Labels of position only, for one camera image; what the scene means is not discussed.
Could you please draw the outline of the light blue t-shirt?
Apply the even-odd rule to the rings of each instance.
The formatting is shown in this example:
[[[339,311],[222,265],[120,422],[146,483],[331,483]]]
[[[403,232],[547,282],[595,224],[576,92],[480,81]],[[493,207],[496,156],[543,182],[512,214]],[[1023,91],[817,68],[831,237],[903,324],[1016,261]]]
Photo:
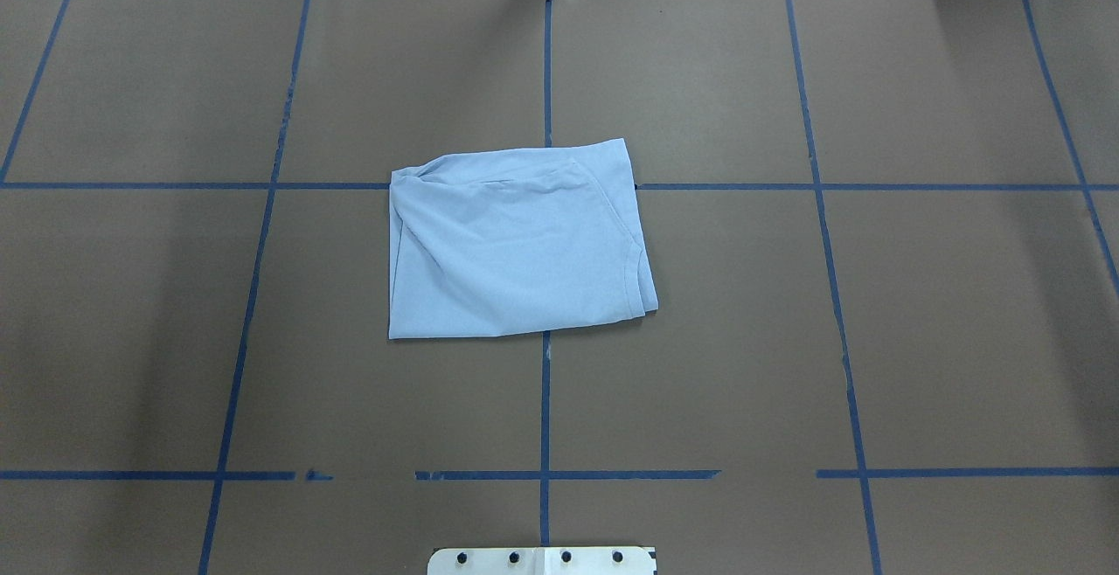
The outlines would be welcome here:
[[[659,309],[628,145],[440,155],[391,175],[393,340],[596,327]]]

